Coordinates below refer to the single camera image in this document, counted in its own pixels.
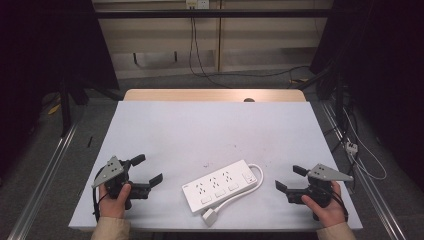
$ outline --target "human hand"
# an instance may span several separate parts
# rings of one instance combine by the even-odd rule
[[[131,185],[122,186],[121,192],[117,199],[110,198],[104,184],[99,186],[99,196],[105,196],[99,203],[100,216],[123,219],[125,215],[125,201],[130,195]]]
[[[331,181],[331,187],[335,193],[341,196],[340,185],[337,182]],[[319,221],[325,228],[345,222],[343,207],[334,199],[331,199],[330,204],[325,208],[320,207],[307,195],[302,196],[302,201],[319,217]]]

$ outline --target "white cable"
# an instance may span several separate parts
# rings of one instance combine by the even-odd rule
[[[227,203],[229,203],[229,202],[232,202],[233,200],[236,200],[236,199],[238,199],[238,198],[240,198],[240,197],[242,197],[242,196],[244,196],[244,195],[247,195],[247,194],[249,194],[249,193],[251,193],[251,192],[253,192],[253,191],[255,191],[256,189],[258,189],[261,185],[262,185],[262,182],[263,182],[263,180],[264,180],[264,173],[263,173],[263,171],[262,171],[262,169],[258,166],[258,165],[256,165],[256,164],[247,164],[247,166],[249,166],[250,168],[256,168],[256,169],[258,169],[259,170],[259,172],[261,173],[261,178],[259,179],[259,182],[258,182],[258,185],[256,185],[254,188],[252,188],[252,189],[250,189],[250,190],[248,190],[248,191],[246,191],[246,192],[242,192],[242,193],[240,193],[240,194],[238,194],[238,195],[236,195],[236,196],[234,196],[234,197],[232,197],[232,198],[230,198],[230,199],[227,199],[225,202],[223,202],[223,203],[221,203],[221,205],[219,205],[217,208],[215,208],[215,212],[216,213],[218,213],[218,211],[224,206],[224,205],[226,205]]]
[[[221,203],[221,205],[219,205],[215,209],[209,208],[206,211],[206,213],[202,215],[202,218],[205,221],[206,225],[208,225],[209,227],[211,227],[215,223],[215,221],[218,219],[218,211],[224,205],[226,205],[227,203],[232,202],[232,201],[234,201],[234,200],[236,200],[236,199],[238,199],[238,198],[240,198],[240,197],[242,197],[244,195],[247,195],[247,194],[255,191],[256,189],[258,189],[262,185],[262,182],[264,180],[264,173],[263,173],[262,169],[258,165],[256,165],[256,164],[248,164],[248,166],[249,166],[249,168],[256,168],[256,169],[258,169],[259,172],[261,173],[261,177],[259,179],[258,185],[256,185],[254,188],[252,188],[252,189],[250,189],[250,190],[248,190],[246,192],[242,192],[242,193],[240,193],[240,194],[238,194],[236,196],[233,196],[232,198],[227,199],[225,202]]]
[[[347,114],[346,110],[343,108],[344,113],[346,114],[347,120],[349,121],[350,127],[352,128],[353,133],[355,134],[356,138],[358,138],[358,141],[362,144],[362,146],[364,146],[364,148],[374,157],[374,159],[377,161],[377,163],[381,166],[381,168],[384,171],[384,177],[376,177],[374,175],[372,175],[371,173],[369,173],[364,167],[362,167],[361,164],[359,164],[356,160],[355,157],[353,157],[352,154],[350,154],[352,156],[353,161],[358,165],[359,169],[364,171],[368,176],[376,179],[376,180],[384,180],[387,177],[387,172],[386,169],[384,168],[383,164],[381,164],[381,162],[378,160],[378,158],[367,148],[367,146],[365,146],[365,144],[361,141],[361,139],[359,138],[359,136],[356,134],[356,130],[353,127],[352,122],[350,121],[349,115]]]

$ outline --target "power cord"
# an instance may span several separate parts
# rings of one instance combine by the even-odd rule
[[[245,195],[247,195],[249,193],[254,192],[256,189],[258,189],[262,185],[262,182],[264,180],[264,173],[263,173],[262,169],[258,165],[256,165],[256,164],[248,164],[248,166],[250,168],[256,168],[256,169],[258,169],[259,172],[261,173],[261,177],[259,179],[258,185],[256,185],[254,188],[252,188],[252,189],[250,189],[248,191],[242,192],[242,193],[240,193],[240,194],[238,194],[238,195],[236,195],[236,196],[234,196],[232,198],[227,199],[226,201],[224,201],[223,203],[221,203],[221,205],[219,205],[215,209],[209,208],[202,215],[202,218],[205,221],[206,225],[208,225],[209,227],[211,227],[216,222],[216,220],[218,219],[218,212],[219,212],[219,210],[221,210],[222,207],[224,207],[226,204],[228,204],[228,203],[230,203],[230,202],[232,202],[232,201],[234,201],[236,199],[239,199],[242,196],[245,196]]]
[[[199,62],[199,65],[200,65],[200,69],[202,71],[202,74],[195,73],[194,70],[193,70],[193,67],[191,65],[191,55],[192,55],[192,52],[193,52],[193,41],[194,41],[194,44],[196,46],[197,61]],[[223,84],[220,84],[220,83],[217,83],[217,82],[213,81],[212,79],[210,79],[210,77],[214,77],[214,76],[272,77],[272,76],[278,76],[278,75],[282,75],[282,74],[285,74],[285,73],[289,73],[290,74],[290,82],[289,82],[289,86],[287,88],[290,88],[291,85],[292,85],[292,82],[294,81],[292,79],[292,76],[291,76],[292,71],[293,70],[296,70],[296,69],[300,69],[300,68],[309,68],[309,66],[304,65],[304,66],[293,67],[293,68],[291,68],[289,70],[281,71],[281,72],[278,72],[278,73],[262,74],[262,75],[241,74],[241,73],[213,73],[213,74],[206,74],[206,72],[203,69],[202,61],[200,60],[199,46],[198,46],[198,43],[197,43],[196,20],[194,18],[191,18],[191,43],[190,43],[189,66],[190,66],[190,71],[192,72],[192,74],[194,76],[205,77],[205,78],[208,79],[209,82],[211,82],[211,83],[213,83],[215,85],[224,87],[224,88],[231,88],[231,87],[226,86],[226,85],[223,85]]]
[[[350,118],[349,118],[349,115],[347,114],[347,112],[346,112],[346,110],[343,108],[343,112],[345,113],[345,115],[347,116],[347,120],[348,120],[348,122],[349,122],[349,124],[350,124],[350,126],[352,127],[352,129],[353,129],[353,124],[352,124],[352,122],[350,121]],[[374,159],[377,161],[377,163],[380,165],[380,167],[381,167],[381,169],[383,169],[383,172],[384,172],[384,176],[383,177],[376,177],[376,176],[374,176],[374,175],[372,175],[371,173],[369,173],[362,165],[360,165],[359,163],[358,163],[358,161],[356,160],[356,158],[353,156],[353,154],[352,153],[348,153],[349,155],[351,155],[352,156],[352,159],[353,159],[353,161],[358,165],[358,168],[360,169],[360,170],[362,170],[363,172],[365,172],[368,176],[370,176],[371,178],[374,178],[374,179],[376,179],[376,180],[384,180],[384,179],[386,179],[386,177],[387,177],[387,172],[386,172],[386,169],[384,168],[384,166],[383,166],[383,164],[381,164],[381,162],[378,160],[378,158],[367,148],[367,146],[365,146],[365,144],[361,141],[361,139],[358,137],[358,135],[357,135],[357,133],[356,133],[356,131],[353,129],[353,134],[355,134],[355,136],[356,136],[356,138],[358,139],[358,141],[359,141],[359,143],[361,143],[361,145],[371,154],[371,156],[373,156],[374,157]]]
[[[334,101],[336,100],[335,97],[334,97],[334,92],[332,93],[331,97],[332,97],[332,100],[334,100]],[[350,95],[347,95],[347,96],[344,96],[344,97],[348,97],[349,102],[348,102],[348,104],[343,104],[343,109],[347,108],[349,110],[349,113],[346,112],[348,118],[349,118],[350,115],[353,116],[353,119],[355,120],[355,127],[353,127],[353,125],[351,124],[351,128],[352,128],[352,131],[356,132],[356,135],[359,135],[358,121],[356,120],[356,116],[353,113],[353,102],[354,101],[352,100]],[[333,129],[330,129],[330,130],[327,130],[326,132],[323,132],[324,136],[326,134],[328,134],[329,132],[331,132],[332,130],[335,130],[336,128],[340,128],[340,130],[341,130],[341,139],[337,142],[337,145],[331,150],[331,153],[333,154],[335,152],[335,150],[342,144],[345,147],[344,152],[345,152],[346,158],[347,158],[347,160],[350,164],[349,170],[346,174],[353,177],[353,183],[352,183],[351,189],[354,191],[355,188],[356,188],[356,177],[355,177],[355,172],[354,172],[354,166],[355,166],[355,164],[358,160],[359,152],[358,152],[358,149],[355,150],[356,154],[354,155],[354,158],[355,158],[356,161],[351,162],[350,159],[349,159],[348,149],[347,149],[348,144],[351,144],[351,142],[346,141],[347,136],[348,136],[348,132],[349,132],[349,124],[348,124],[347,121],[343,121],[341,123],[341,126],[339,126],[337,124]],[[356,144],[356,146],[358,145],[358,138],[356,136],[355,136],[354,143]]]
[[[315,10],[315,0],[313,0],[313,7],[312,7],[312,9]],[[314,18],[314,23],[315,23],[315,31],[317,33],[318,39],[321,39],[321,34],[318,31],[317,19],[316,18]]]
[[[328,129],[328,130],[326,130],[326,131],[322,132],[322,134],[323,134],[324,136],[327,136],[327,135],[328,135],[328,134],[330,134],[331,132],[336,131],[336,129],[337,129],[338,127],[339,127],[339,126],[338,126],[338,125],[336,125],[335,127],[333,127],[333,128],[331,128],[331,129]]]
[[[102,172],[104,167],[100,168],[100,170],[97,172],[96,177],[94,177],[94,179],[96,179],[99,174]],[[99,209],[99,204],[100,201],[103,200],[103,198],[105,198],[108,194],[104,195],[103,197],[100,198],[100,200],[97,202],[96,198],[96,188],[93,188],[93,206],[94,206],[94,212],[93,215],[96,217],[96,221],[98,222],[100,219],[100,209]]]
[[[321,192],[331,196],[331,198],[334,199],[334,201],[336,201],[340,205],[340,207],[342,207],[343,214],[344,214],[344,217],[345,217],[345,221],[347,222],[349,220],[349,212],[347,211],[347,208],[346,208],[346,206],[343,202],[342,197],[338,193],[336,193],[334,191],[328,192],[324,188],[317,187],[317,186],[314,186],[314,188],[317,189],[318,191],[321,191]]]

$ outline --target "cable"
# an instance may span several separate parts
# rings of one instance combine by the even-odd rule
[[[345,113],[345,115],[347,116],[347,120],[350,124],[350,126],[353,129],[353,125],[352,122],[350,121],[349,115],[347,114],[346,110],[343,108],[343,112]],[[365,146],[365,144],[361,141],[361,139],[358,137],[358,135],[356,134],[355,130],[353,129],[353,133],[355,134],[355,136],[357,137],[358,141],[361,143],[361,145],[374,157],[374,159],[377,161],[377,163],[380,165],[381,169],[383,169],[384,171],[384,176],[383,177],[376,177],[374,175],[372,175],[371,173],[369,173],[364,167],[362,167],[357,160],[355,159],[355,157],[353,157],[352,154],[350,154],[352,156],[353,161],[358,165],[358,168],[361,169],[362,171],[364,171],[368,176],[370,176],[371,178],[374,178],[376,180],[384,180],[387,177],[387,172],[386,169],[384,168],[383,164],[381,164],[381,162],[378,160],[378,158]]]
[[[323,134],[324,136],[327,136],[327,135],[328,135],[328,134],[330,134],[331,132],[335,131],[337,128],[338,128],[338,126],[336,125],[336,126],[335,126],[335,127],[333,127],[332,129],[328,129],[328,130],[326,130],[326,131],[322,132],[322,134]]]
[[[203,75],[198,75],[193,71],[193,68],[191,66],[191,52],[193,50],[193,39],[195,41],[196,44],[196,53],[197,53],[197,60],[199,62],[200,65],[200,69],[202,70]],[[223,84],[217,83],[215,81],[213,81],[212,79],[209,78],[209,76],[205,73],[205,71],[203,70],[203,66],[202,66],[202,62],[200,61],[200,56],[199,56],[199,46],[197,44],[197,30],[196,30],[196,20],[194,18],[191,18],[191,44],[190,44],[190,56],[189,56],[189,65],[190,65],[190,70],[191,72],[198,77],[206,77],[206,79],[208,79],[209,82],[224,87],[224,88],[229,88],[228,86],[225,86]]]
[[[313,0],[313,10],[315,10],[315,0]],[[314,23],[315,23],[315,31],[317,33],[318,39],[321,39],[321,34],[318,31],[318,26],[317,26],[317,18],[314,18]]]
[[[99,174],[102,172],[102,170],[103,170],[103,168],[104,167],[102,167],[102,168],[100,168],[100,170],[97,172],[97,174],[96,174],[96,176],[94,177],[94,179],[96,179],[98,176],[99,176]],[[96,198],[97,198],[97,196],[96,196],[96,188],[93,188],[93,206],[94,206],[94,212],[93,212],[93,215],[96,217],[96,221],[98,222],[99,221],[99,218],[100,218],[100,209],[99,209],[99,203],[100,203],[100,201],[104,198],[104,197],[106,197],[107,196],[107,194],[105,195],[105,196],[103,196],[98,202],[97,202],[97,200],[96,200]]]
[[[336,201],[336,202],[340,205],[340,207],[342,207],[342,208],[343,208],[343,213],[344,213],[344,215],[345,215],[345,221],[347,222],[347,221],[348,221],[348,219],[349,219],[349,212],[347,211],[347,208],[346,208],[346,206],[345,206],[345,204],[344,204],[344,202],[343,202],[342,196],[340,196],[338,193],[336,193],[336,192],[334,192],[334,191],[331,191],[331,193],[330,193],[330,192],[328,192],[327,190],[325,190],[324,188],[317,187],[317,186],[313,186],[313,187],[314,187],[315,189],[317,189],[317,190],[319,190],[319,191],[322,191],[322,192],[324,192],[325,194],[327,194],[327,195],[331,196],[331,198],[332,198],[332,199],[334,199],[334,201]]]
[[[97,202],[97,204],[100,204],[100,202],[105,198],[105,197],[107,197],[107,195],[109,195],[109,193],[106,193],[103,197],[101,197],[100,199],[99,199],[99,202]]]
[[[345,108],[347,108],[347,109],[349,109],[349,112],[350,112],[350,114],[352,114],[352,116],[354,117],[354,120],[355,120],[355,128],[353,128],[353,126],[351,126],[352,127],[352,130],[354,131],[354,132],[356,132],[357,133],[357,135],[358,135],[358,121],[356,120],[356,116],[354,115],[354,113],[353,113],[353,103],[352,103],[352,99],[351,99],[351,96],[346,96],[346,97],[349,97],[349,102],[348,102],[348,104],[347,105],[345,105],[345,104],[343,104],[344,105],[344,107]],[[334,97],[334,92],[332,93],[332,95],[331,95],[331,98],[332,98],[332,100],[336,100],[335,99],[335,97]],[[343,146],[345,147],[346,146],[346,142],[345,142],[345,139],[346,139],[346,137],[347,137],[347,135],[348,135],[348,130],[349,130],[349,125],[347,124],[347,121],[343,121],[343,123],[342,123],[343,125],[345,125],[345,126],[342,126],[342,128],[340,128],[340,130],[341,130],[341,139],[338,141],[338,143],[337,143],[337,145],[331,150],[331,153],[334,153],[334,151],[340,146],[340,144],[342,144],[343,143]],[[324,134],[324,136],[326,136],[329,132],[331,132],[331,130],[334,130],[334,129],[336,129],[336,128],[339,128],[339,126],[338,125],[336,125],[333,129],[330,129],[330,130],[327,130],[327,131],[325,131],[325,132],[323,132],[323,134]],[[355,137],[355,144],[356,145],[358,145],[358,140],[357,140],[358,138],[357,137]],[[350,175],[350,176],[352,176],[353,177],[353,183],[352,183],[352,187],[351,187],[351,189],[352,190],[355,190],[355,188],[356,188],[356,178],[355,178],[355,172],[354,172],[354,166],[355,166],[355,164],[356,164],[356,162],[357,161],[350,161],[350,159],[349,159],[349,155],[348,155],[348,152],[346,151],[346,149],[345,149],[345,154],[346,154],[346,159],[348,160],[348,163],[349,163],[349,165],[350,165],[350,167],[349,167],[349,170],[347,171],[347,175]],[[356,153],[356,155],[355,155],[355,160],[357,160],[357,158],[358,158],[358,156],[359,156],[359,151],[357,151],[357,153]]]
[[[357,45],[358,47],[361,46],[362,40],[364,39],[365,31],[367,29],[367,26],[368,26],[368,23],[369,23],[369,20],[370,20],[370,17],[371,17],[372,10],[374,8],[374,2],[375,2],[375,0],[372,0],[371,6],[370,6],[369,11],[368,11],[368,14],[367,14],[367,18],[365,20],[365,25],[362,28],[361,36],[359,37],[359,42],[358,42],[358,45]]]
[[[203,74],[198,74],[195,73],[193,71],[193,67],[191,65],[191,54],[193,51],[193,40],[196,46],[196,53],[197,53],[197,60],[199,62],[200,65],[200,69],[202,70]],[[210,79],[209,77],[214,77],[214,76],[241,76],[241,77],[272,77],[272,76],[278,76],[278,75],[282,75],[285,73],[289,73],[290,74],[290,85],[291,86],[291,72],[293,70],[296,69],[300,69],[300,68],[309,68],[309,66],[303,65],[303,66],[298,66],[298,67],[293,67],[289,70],[285,70],[282,72],[278,72],[278,73],[271,73],[271,74],[263,74],[263,75],[255,75],[255,74],[242,74],[242,73],[213,73],[213,74],[206,74],[204,69],[203,69],[203,65],[202,62],[200,60],[200,55],[199,55],[199,47],[198,47],[198,43],[197,43],[197,28],[196,28],[196,20],[194,18],[191,18],[191,43],[190,43],[190,55],[189,55],[189,65],[190,65],[190,71],[193,73],[193,75],[197,76],[197,77],[206,77],[208,79],[208,81],[210,81],[213,84],[219,85],[221,87],[225,87],[225,88],[230,88],[228,86],[225,86],[223,84],[217,83],[215,81],[213,81],[212,79]]]
[[[290,87],[291,87],[291,85],[292,85],[292,83],[293,83],[293,77],[292,77],[292,75],[291,75],[291,70],[289,71],[289,86],[287,86],[287,89],[290,89]]]
[[[209,208],[206,211],[206,213],[202,215],[203,220],[205,221],[205,223],[209,227],[212,226],[215,223],[215,221],[217,220],[217,218],[218,218],[217,214],[218,214],[219,210],[222,209],[222,207],[224,207],[226,204],[228,204],[228,203],[230,203],[230,202],[232,202],[232,201],[234,201],[234,200],[236,200],[238,198],[241,198],[242,196],[245,196],[245,195],[247,195],[249,193],[252,193],[252,192],[256,191],[262,185],[263,180],[264,180],[264,173],[263,173],[262,169],[258,165],[256,165],[256,164],[248,164],[248,166],[249,166],[249,168],[256,168],[256,169],[258,169],[259,172],[261,173],[261,177],[259,179],[258,185],[256,185],[254,188],[252,188],[252,189],[250,189],[248,191],[242,192],[242,193],[240,193],[240,194],[238,194],[238,195],[236,195],[236,196],[234,196],[232,198],[227,199],[226,201],[224,201],[223,203],[221,203],[215,209]]]

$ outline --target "metal rail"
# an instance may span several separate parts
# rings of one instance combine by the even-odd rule
[[[325,114],[327,115],[328,121],[330,122],[331,126],[334,127],[335,129],[337,138],[339,139],[339,141],[341,141],[342,133],[340,129],[337,127],[337,122],[334,119],[335,112],[333,108],[328,103],[327,104],[321,103],[321,105],[322,105],[322,108],[324,109]],[[349,161],[353,163],[353,158],[351,155],[349,155]],[[360,158],[358,158],[357,162],[358,164],[361,165],[361,167],[365,169],[365,166],[362,163],[362,160]],[[373,204],[377,212],[377,215],[380,217],[380,220],[383,223],[384,227],[386,228],[386,231],[389,234],[390,238],[393,240],[406,239],[406,236],[403,233],[402,228],[400,227],[400,224],[398,223],[396,219],[396,216],[390,209],[387,202],[384,200],[384,197],[381,195],[374,181],[361,170],[359,170],[357,173],[358,173],[357,176],[359,180],[361,181],[365,189],[365,192],[367,193],[371,203]]]
[[[43,203],[44,197],[46,196],[46,193],[49,190],[51,183],[53,182],[57,169],[59,168],[60,163],[65,156],[66,150],[72,141],[77,125],[82,119],[83,113],[84,107],[78,107],[75,114],[76,118],[74,123],[71,125],[68,133],[64,137],[60,138],[56,150],[46,167],[46,170],[44,171],[24,210],[15,223],[12,232],[7,238],[8,240],[23,240],[28,235],[29,229],[31,228],[31,225],[37,216],[38,210]]]
[[[281,10],[98,10],[99,19],[116,18],[327,18],[357,14],[356,10],[281,9]]]

